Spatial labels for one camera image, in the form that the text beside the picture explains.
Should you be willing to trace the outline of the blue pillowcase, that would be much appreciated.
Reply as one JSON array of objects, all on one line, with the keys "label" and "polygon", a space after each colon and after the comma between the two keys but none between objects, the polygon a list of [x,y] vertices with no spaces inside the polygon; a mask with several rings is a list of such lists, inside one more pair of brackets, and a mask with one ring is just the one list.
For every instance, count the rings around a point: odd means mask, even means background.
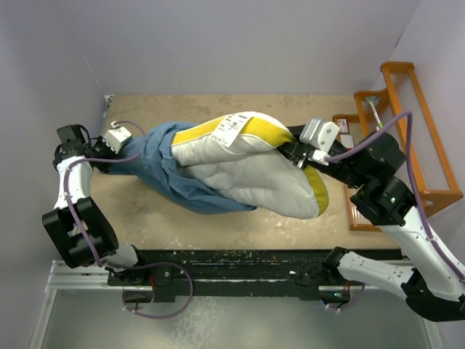
[{"label": "blue pillowcase", "polygon": [[134,175],[162,196],[198,214],[252,212],[255,206],[225,198],[197,179],[185,177],[171,154],[171,142],[177,132],[195,124],[166,122],[153,127],[146,137],[131,139],[121,150],[123,159],[136,155],[133,161],[111,164],[109,175]]}]

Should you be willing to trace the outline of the white and yellow pillow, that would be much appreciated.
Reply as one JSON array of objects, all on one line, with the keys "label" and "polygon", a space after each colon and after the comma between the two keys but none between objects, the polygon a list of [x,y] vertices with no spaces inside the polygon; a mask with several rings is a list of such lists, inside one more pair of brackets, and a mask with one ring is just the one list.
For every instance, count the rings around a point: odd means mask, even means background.
[{"label": "white and yellow pillow", "polygon": [[301,220],[323,214],[326,185],[279,152],[295,141],[288,127],[264,113],[243,111],[178,131],[171,153],[183,172],[221,196]]}]

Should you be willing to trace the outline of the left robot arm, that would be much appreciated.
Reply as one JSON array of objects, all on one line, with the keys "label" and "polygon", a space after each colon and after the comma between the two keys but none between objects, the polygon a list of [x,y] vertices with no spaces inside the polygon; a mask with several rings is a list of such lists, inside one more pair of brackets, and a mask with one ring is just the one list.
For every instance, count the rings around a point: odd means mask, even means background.
[{"label": "left robot arm", "polygon": [[107,173],[111,164],[132,161],[120,157],[131,140],[131,132],[114,121],[99,137],[90,137],[80,124],[57,130],[60,144],[54,151],[53,166],[60,176],[54,209],[41,218],[65,264],[70,268],[113,265],[124,269],[133,285],[145,283],[150,275],[147,264],[138,260],[136,249],[120,246],[114,229],[91,197],[94,169]]}]

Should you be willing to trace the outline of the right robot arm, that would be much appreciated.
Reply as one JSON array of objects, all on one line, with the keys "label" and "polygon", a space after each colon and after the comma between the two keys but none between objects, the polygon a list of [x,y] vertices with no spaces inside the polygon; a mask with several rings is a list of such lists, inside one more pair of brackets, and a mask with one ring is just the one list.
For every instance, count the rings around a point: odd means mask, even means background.
[{"label": "right robot arm", "polygon": [[328,151],[315,144],[309,125],[290,130],[296,139],[279,151],[298,167],[316,169],[355,189],[350,200],[358,212],[390,235],[412,264],[392,265],[336,247],[323,261],[324,279],[383,289],[433,322],[464,320],[464,265],[427,222],[417,185],[396,176],[411,160],[387,128],[369,134],[353,149],[331,140]]}]

